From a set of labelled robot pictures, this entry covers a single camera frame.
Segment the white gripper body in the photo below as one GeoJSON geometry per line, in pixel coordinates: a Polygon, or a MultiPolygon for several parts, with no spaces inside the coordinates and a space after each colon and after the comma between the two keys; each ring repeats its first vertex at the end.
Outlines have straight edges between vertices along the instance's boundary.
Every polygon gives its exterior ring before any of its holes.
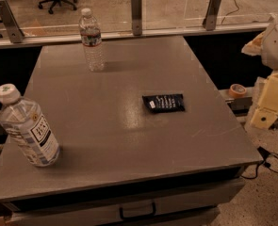
{"type": "Polygon", "coordinates": [[[259,99],[256,103],[257,117],[278,117],[278,71],[260,79],[259,99]]]}

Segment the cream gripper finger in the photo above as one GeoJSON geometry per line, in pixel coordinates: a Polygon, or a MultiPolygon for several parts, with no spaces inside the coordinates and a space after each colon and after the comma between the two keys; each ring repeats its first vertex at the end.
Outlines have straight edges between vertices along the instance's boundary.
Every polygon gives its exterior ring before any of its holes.
{"type": "Polygon", "coordinates": [[[260,56],[262,51],[262,40],[264,37],[264,33],[261,32],[258,34],[253,40],[246,43],[241,52],[248,56],[260,56]]]}
{"type": "Polygon", "coordinates": [[[251,125],[259,129],[269,129],[277,119],[278,115],[274,111],[258,107],[252,115],[251,125]]]}

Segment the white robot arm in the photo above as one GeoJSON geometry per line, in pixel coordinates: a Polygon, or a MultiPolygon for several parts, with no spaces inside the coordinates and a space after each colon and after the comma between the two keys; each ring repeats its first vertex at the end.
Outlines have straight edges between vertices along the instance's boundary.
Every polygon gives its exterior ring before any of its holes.
{"type": "Polygon", "coordinates": [[[278,14],[264,32],[243,46],[241,52],[261,56],[262,64],[272,69],[271,75],[264,80],[251,117],[253,127],[269,129],[278,119],[278,14]]]}

